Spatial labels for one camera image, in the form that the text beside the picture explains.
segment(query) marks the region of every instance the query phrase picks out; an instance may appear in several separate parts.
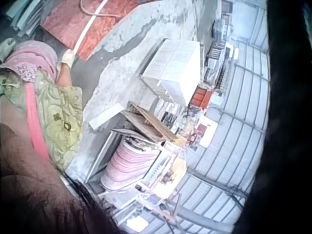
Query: pink rolled fabric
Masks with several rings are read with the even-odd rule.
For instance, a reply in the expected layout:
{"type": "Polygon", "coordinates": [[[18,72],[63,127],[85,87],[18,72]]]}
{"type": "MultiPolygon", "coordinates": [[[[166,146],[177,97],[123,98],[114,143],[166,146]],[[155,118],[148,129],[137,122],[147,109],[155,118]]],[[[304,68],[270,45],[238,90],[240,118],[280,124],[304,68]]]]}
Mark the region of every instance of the pink rolled fabric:
{"type": "Polygon", "coordinates": [[[57,78],[58,57],[49,45],[35,40],[29,40],[17,45],[14,52],[0,68],[14,71],[22,80],[28,82],[25,86],[27,122],[31,141],[35,152],[43,159],[49,160],[49,154],[38,118],[35,80],[38,69],[44,70],[55,82],[57,78]]]}

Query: light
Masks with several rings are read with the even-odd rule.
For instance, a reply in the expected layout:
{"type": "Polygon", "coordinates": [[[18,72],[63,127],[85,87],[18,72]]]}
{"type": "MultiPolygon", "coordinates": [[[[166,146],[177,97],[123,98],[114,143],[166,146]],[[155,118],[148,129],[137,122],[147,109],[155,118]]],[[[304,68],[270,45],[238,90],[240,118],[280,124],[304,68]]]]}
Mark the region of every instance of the light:
{"type": "Polygon", "coordinates": [[[238,53],[239,53],[239,49],[238,49],[238,48],[235,48],[235,51],[234,51],[234,60],[238,60],[238,53]]]}
{"type": "Polygon", "coordinates": [[[200,140],[199,143],[202,147],[207,148],[211,140],[213,139],[218,123],[214,122],[213,120],[205,116],[201,116],[198,124],[203,124],[208,127],[207,130],[205,131],[205,135],[203,136],[203,138],[200,140]]]}
{"type": "Polygon", "coordinates": [[[128,219],[127,226],[132,230],[140,233],[148,226],[148,222],[141,216],[137,216],[135,218],[128,219]]]}

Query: red mat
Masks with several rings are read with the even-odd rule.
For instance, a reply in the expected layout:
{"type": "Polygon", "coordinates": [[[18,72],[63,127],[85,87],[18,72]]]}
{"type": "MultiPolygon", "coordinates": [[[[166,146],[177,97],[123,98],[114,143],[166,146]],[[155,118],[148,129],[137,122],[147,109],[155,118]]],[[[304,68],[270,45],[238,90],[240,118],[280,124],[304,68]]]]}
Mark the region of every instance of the red mat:
{"type": "MultiPolygon", "coordinates": [[[[95,12],[102,0],[83,0],[85,9],[95,12]]],[[[87,60],[98,43],[120,22],[127,14],[139,5],[139,0],[108,0],[101,14],[116,14],[121,18],[97,17],[83,39],[78,55],[87,60]]],[[[51,15],[41,24],[42,27],[73,49],[81,32],[91,16],[84,14],[79,7],[79,0],[64,0],[51,15]]]]}

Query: white glove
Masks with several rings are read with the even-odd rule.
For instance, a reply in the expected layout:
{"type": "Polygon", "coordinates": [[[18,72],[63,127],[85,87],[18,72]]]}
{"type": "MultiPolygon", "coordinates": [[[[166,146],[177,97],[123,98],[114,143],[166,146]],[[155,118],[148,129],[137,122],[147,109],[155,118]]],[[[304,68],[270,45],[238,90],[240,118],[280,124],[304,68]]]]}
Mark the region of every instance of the white glove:
{"type": "Polygon", "coordinates": [[[14,49],[16,41],[13,38],[8,38],[0,44],[0,63],[3,63],[11,51],[14,49]]]}
{"type": "Polygon", "coordinates": [[[70,69],[72,69],[74,60],[75,60],[75,52],[72,51],[71,49],[66,50],[66,52],[64,53],[62,60],[60,63],[58,63],[57,65],[57,70],[58,72],[60,72],[61,68],[62,68],[62,63],[65,63],[69,66],[70,69]]]}

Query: white box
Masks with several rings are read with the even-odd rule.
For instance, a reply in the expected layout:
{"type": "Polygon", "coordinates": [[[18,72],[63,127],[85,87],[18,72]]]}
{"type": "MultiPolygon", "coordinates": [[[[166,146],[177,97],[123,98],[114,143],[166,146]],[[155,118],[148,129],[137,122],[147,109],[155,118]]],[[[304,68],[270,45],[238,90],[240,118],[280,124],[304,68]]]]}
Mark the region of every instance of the white box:
{"type": "Polygon", "coordinates": [[[187,106],[200,82],[200,43],[165,40],[142,79],[161,98],[187,106]]]}

